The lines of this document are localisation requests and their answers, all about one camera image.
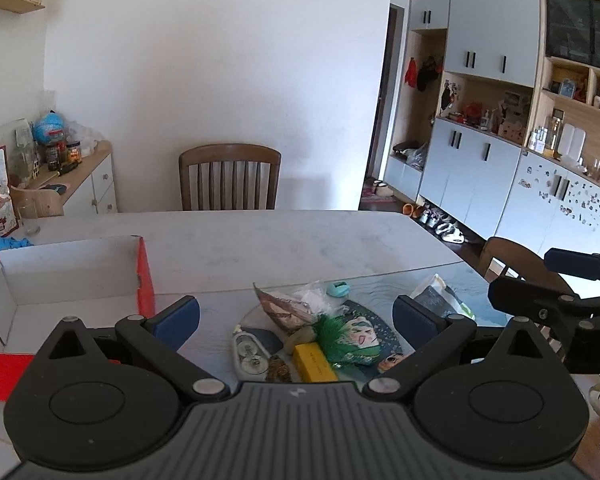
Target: white bottle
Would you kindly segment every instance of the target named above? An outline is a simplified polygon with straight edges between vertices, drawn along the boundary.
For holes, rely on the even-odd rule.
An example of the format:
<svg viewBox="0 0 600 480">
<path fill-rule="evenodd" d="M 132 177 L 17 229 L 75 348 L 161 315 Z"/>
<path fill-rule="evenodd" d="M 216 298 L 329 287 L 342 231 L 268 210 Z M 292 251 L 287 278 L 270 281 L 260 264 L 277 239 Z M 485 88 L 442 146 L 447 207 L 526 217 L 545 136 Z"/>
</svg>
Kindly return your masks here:
<svg viewBox="0 0 600 480">
<path fill-rule="evenodd" d="M 538 135 L 538 130 L 533 130 L 531 132 L 531 135 L 529 135 L 529 142 L 526 145 L 532 152 L 534 152 L 536 150 L 537 135 Z"/>
<path fill-rule="evenodd" d="M 544 144 L 546 142 L 546 134 L 548 133 L 546 128 L 540 128 L 538 132 L 538 138 L 536 139 L 536 146 L 534 151 L 542 155 L 544 153 Z"/>
</svg>

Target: glass bottle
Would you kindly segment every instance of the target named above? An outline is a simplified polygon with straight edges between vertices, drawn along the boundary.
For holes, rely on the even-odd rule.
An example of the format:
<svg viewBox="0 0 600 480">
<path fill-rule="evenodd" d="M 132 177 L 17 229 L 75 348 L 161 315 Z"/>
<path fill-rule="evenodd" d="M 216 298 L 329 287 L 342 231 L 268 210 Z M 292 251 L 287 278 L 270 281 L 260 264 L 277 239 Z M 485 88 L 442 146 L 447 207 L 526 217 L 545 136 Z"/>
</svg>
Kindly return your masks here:
<svg viewBox="0 0 600 480">
<path fill-rule="evenodd" d="M 546 141 L 544 143 L 544 156 L 558 158 L 558 144 L 560 143 L 560 134 L 564 124 L 564 112 L 554 108 L 554 113 L 549 119 L 549 127 L 547 128 Z"/>
</svg>

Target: blue gripper pad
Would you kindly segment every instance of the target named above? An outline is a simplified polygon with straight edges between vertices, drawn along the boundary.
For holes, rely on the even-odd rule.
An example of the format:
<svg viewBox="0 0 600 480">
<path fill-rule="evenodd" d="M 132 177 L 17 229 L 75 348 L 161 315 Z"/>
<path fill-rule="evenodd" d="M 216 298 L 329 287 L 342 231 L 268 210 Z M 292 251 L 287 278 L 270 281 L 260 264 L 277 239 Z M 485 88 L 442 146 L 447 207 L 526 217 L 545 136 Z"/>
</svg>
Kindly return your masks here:
<svg viewBox="0 0 600 480">
<path fill-rule="evenodd" d="M 544 266 L 560 274 L 585 280 L 600 280 L 600 256 L 582 254 L 564 249 L 549 249 L 544 255 Z"/>
<path fill-rule="evenodd" d="M 153 316 L 144 324 L 156 339 L 162 341 L 171 350 L 178 351 L 200 325 L 200 305 L 193 296 L 184 296 Z"/>
<path fill-rule="evenodd" d="M 394 301 L 394 328 L 418 349 L 446 328 L 446 321 L 409 296 Z"/>
</svg>

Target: photo frame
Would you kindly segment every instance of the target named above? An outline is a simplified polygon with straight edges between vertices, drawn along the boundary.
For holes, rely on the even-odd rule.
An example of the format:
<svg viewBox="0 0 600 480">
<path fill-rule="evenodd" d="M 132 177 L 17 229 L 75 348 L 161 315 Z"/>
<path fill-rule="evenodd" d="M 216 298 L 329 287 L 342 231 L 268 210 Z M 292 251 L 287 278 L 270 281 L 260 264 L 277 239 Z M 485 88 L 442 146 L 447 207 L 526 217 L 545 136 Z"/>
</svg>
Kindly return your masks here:
<svg viewBox="0 0 600 480">
<path fill-rule="evenodd" d="M 564 79 L 560 84 L 560 94 L 563 97 L 568 97 L 569 99 L 573 99 L 573 96 L 576 93 L 576 82 L 571 79 Z"/>
</svg>

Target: upper cabinet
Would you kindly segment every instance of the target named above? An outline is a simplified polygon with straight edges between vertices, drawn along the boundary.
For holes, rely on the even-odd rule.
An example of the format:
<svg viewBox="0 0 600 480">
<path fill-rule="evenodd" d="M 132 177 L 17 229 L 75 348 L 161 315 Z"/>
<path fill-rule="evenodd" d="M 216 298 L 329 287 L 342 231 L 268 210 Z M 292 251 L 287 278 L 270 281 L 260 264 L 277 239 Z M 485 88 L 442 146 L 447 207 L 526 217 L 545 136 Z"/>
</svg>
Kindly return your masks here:
<svg viewBox="0 0 600 480">
<path fill-rule="evenodd" d="M 540 0 L 451 0 L 445 70 L 533 87 Z"/>
<path fill-rule="evenodd" d="M 447 28 L 448 23 L 449 0 L 411 0 L 410 30 Z"/>
<path fill-rule="evenodd" d="M 600 68 L 600 0 L 546 0 L 546 54 Z"/>
</svg>

